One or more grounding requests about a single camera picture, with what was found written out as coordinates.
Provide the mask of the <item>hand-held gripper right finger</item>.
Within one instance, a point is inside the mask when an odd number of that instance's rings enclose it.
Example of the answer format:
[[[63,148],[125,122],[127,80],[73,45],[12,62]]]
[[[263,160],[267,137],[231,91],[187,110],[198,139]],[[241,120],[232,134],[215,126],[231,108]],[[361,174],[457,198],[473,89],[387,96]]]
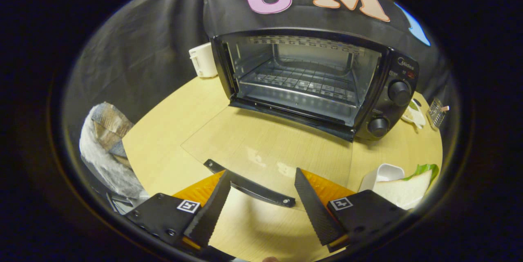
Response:
[[[408,214],[372,190],[356,193],[301,168],[294,186],[319,242],[331,253],[371,240]]]

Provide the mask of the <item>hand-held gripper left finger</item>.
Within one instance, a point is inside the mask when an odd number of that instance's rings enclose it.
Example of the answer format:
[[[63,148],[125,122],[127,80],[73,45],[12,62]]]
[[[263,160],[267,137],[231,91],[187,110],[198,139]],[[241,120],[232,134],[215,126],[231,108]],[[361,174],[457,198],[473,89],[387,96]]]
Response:
[[[125,217],[168,245],[202,251],[208,246],[227,200],[232,172],[224,170],[208,180],[210,194],[203,201],[157,193]]]

